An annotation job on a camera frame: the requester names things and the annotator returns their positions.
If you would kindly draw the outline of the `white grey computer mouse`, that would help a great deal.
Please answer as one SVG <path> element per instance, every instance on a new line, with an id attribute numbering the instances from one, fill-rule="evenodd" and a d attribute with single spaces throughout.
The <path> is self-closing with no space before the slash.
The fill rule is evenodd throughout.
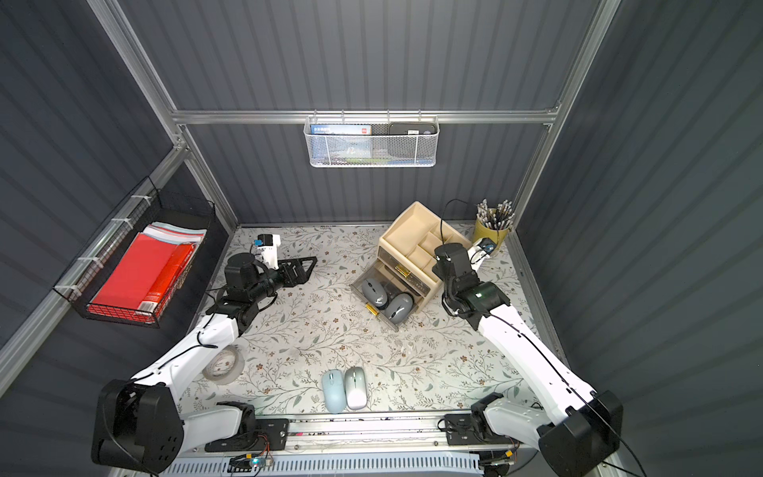
<path id="1" fill-rule="evenodd" d="M 347 408 L 359 411 L 367 407 L 369 401 L 366 373 L 361 367 L 351 367 L 345 373 L 345 395 Z"/>

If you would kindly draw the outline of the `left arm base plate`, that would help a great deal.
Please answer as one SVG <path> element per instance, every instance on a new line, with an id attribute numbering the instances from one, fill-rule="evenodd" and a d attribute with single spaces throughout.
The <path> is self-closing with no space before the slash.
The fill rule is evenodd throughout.
<path id="1" fill-rule="evenodd" d="M 258 419 L 235 436 L 207 443 L 205 450 L 216 453 L 280 451 L 286 447 L 289 424 L 288 419 Z"/>

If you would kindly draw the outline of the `black computer mouse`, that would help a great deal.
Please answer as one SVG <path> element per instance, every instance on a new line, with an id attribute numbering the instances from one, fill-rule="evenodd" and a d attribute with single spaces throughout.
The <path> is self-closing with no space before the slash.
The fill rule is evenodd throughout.
<path id="1" fill-rule="evenodd" d="M 385 309 L 389 304 L 387 290 L 375 278 L 366 278 L 362 283 L 362 291 L 367 302 L 379 310 Z"/>

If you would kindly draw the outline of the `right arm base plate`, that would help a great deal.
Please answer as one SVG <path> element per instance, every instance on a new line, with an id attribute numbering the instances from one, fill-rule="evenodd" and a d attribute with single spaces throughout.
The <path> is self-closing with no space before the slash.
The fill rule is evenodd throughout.
<path id="1" fill-rule="evenodd" d="M 490 433 L 486 427 L 474 421 L 472 415 L 466 415 L 466 413 L 451 413 L 441 417 L 437 428 L 445 433 L 449 446 L 513 445 L 515 443 L 510 437 Z"/>

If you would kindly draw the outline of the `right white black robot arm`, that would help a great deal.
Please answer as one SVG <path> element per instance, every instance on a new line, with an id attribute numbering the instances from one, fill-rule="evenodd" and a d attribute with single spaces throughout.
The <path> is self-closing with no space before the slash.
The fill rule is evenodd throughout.
<path id="1" fill-rule="evenodd" d="M 478 269 L 488 254 L 458 242 L 435 250 L 433 271 L 443 283 L 443 309 L 464 319 L 508 359 L 540 402 L 515 405 L 492 393 L 472 405 L 469 434 L 484 443 L 514 439 L 536 449 L 558 476 L 584 476 L 615 453 L 624 407 L 572 373 L 526 326 L 510 299 Z"/>

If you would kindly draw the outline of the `beige drawer organizer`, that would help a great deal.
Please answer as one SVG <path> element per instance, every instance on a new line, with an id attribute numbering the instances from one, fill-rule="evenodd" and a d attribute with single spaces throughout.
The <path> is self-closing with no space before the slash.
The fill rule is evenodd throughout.
<path id="1" fill-rule="evenodd" d="M 414 202 L 380 237 L 377 257 L 407 286 L 417 303 L 425 304 L 442 285 L 432 271 L 435 249 L 451 242 L 471 248 L 468 238 L 441 222 L 441 218 L 421 202 Z"/>

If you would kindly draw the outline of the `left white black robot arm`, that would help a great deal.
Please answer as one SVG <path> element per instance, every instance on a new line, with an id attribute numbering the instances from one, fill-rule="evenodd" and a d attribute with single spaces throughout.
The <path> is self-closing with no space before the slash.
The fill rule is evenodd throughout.
<path id="1" fill-rule="evenodd" d="M 97 401 L 91 461 L 156 476 L 181 453 L 209 443 L 226 450 L 260 444 L 252 405 L 222 401 L 181 415 L 180 397 L 214 359 L 274 304 L 281 288 L 302 285 L 317 258 L 278 260 L 269 268 L 250 252 L 228 259 L 225 286 L 200 323 L 164 356 L 129 380 L 106 384 Z"/>

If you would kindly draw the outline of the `light blue computer mouse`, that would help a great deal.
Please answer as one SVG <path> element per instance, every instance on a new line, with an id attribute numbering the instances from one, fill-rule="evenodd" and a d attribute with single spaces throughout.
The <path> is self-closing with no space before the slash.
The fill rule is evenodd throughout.
<path id="1" fill-rule="evenodd" d="M 322 377 L 322 390 L 325 407 L 329 413 L 343 413 L 347 407 L 344 374 L 341 370 L 333 369 Z"/>

